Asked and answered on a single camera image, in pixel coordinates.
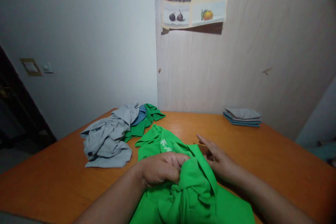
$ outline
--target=hand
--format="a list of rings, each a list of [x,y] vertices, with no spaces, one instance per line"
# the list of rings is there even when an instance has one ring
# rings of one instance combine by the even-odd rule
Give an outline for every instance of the hand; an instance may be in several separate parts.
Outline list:
[[[165,152],[141,160],[137,164],[141,186],[152,187],[166,180],[178,183],[181,167],[188,159],[190,157],[181,153]]]
[[[232,158],[221,150],[214,142],[196,135],[200,144],[204,144],[209,151],[204,155],[210,167],[221,179],[234,183],[236,176],[242,169]]]

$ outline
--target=striped folded shirt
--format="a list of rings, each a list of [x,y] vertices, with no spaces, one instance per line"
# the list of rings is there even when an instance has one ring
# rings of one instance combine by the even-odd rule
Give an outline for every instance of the striped folded shirt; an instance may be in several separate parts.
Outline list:
[[[250,108],[227,108],[226,114],[231,115],[236,121],[261,121],[262,115]]]

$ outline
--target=white wall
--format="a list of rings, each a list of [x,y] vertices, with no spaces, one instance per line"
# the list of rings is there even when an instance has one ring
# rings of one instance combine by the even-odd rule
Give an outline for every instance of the white wall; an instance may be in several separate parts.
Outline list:
[[[125,103],[157,105],[154,0],[0,0],[0,44],[57,139]],[[19,58],[50,62],[29,77]]]
[[[336,74],[335,3],[228,0],[221,35],[157,26],[159,108],[248,107],[295,140]]]
[[[324,93],[296,142],[304,147],[316,146],[318,140],[336,137],[336,78]]]

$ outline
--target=doorway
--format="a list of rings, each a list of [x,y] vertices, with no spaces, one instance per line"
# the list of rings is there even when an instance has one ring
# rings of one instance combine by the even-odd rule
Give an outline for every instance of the doorway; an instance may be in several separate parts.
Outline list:
[[[35,154],[56,138],[1,46],[0,62],[0,148]]]

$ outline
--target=fig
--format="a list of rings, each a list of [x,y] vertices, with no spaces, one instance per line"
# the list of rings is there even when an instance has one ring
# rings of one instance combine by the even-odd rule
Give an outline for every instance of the fig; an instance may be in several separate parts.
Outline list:
[[[177,16],[177,21],[180,21],[180,22],[183,21],[183,15],[182,15],[181,11],[180,11],[180,14]]]
[[[175,21],[175,12],[169,15],[170,21]]]

